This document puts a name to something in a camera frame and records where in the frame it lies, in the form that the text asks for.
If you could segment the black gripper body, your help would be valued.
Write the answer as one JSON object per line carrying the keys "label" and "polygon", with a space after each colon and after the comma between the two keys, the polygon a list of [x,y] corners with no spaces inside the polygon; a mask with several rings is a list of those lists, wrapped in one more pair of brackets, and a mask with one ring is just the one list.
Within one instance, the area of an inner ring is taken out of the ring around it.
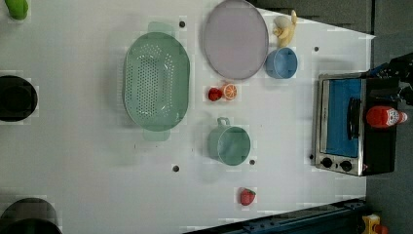
{"label": "black gripper body", "polygon": [[391,101],[405,101],[407,105],[413,104],[412,82],[413,82],[413,54],[392,58],[369,71],[371,77],[376,80],[393,80],[407,83],[404,88],[386,88],[372,90],[370,96],[373,98],[387,99]]}

